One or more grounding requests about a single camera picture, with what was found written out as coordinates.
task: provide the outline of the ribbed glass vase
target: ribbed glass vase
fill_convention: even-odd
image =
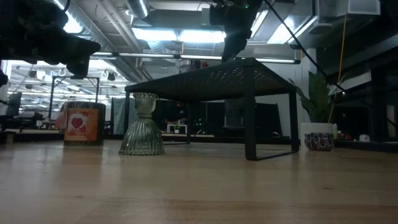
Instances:
[[[161,155],[165,154],[162,133],[152,119],[158,96],[152,93],[135,93],[138,119],[133,122],[124,136],[119,154]]]

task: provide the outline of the red heart graphic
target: red heart graphic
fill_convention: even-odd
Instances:
[[[83,124],[83,120],[81,118],[73,118],[72,119],[72,126],[74,128],[79,128]]]

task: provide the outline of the perforated metal top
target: perforated metal top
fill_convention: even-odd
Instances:
[[[185,72],[125,87],[133,93],[155,93],[181,102],[225,100],[244,95],[244,76],[252,75],[256,96],[291,93],[295,88],[254,58]]]

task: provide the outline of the potted plant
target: potted plant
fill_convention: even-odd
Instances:
[[[174,134],[180,134],[181,126],[179,124],[174,125]]]
[[[333,134],[333,124],[328,123],[332,102],[329,97],[328,85],[323,75],[316,75],[308,72],[308,95],[289,79],[291,84],[296,87],[303,108],[307,111],[311,123],[302,123],[300,126],[300,142],[305,146],[305,134],[309,133],[330,133]]]

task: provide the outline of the white flower pot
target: white flower pot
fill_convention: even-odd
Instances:
[[[302,149],[308,149],[305,146],[305,134],[309,133],[332,133],[333,124],[329,123],[301,123],[300,144]]]

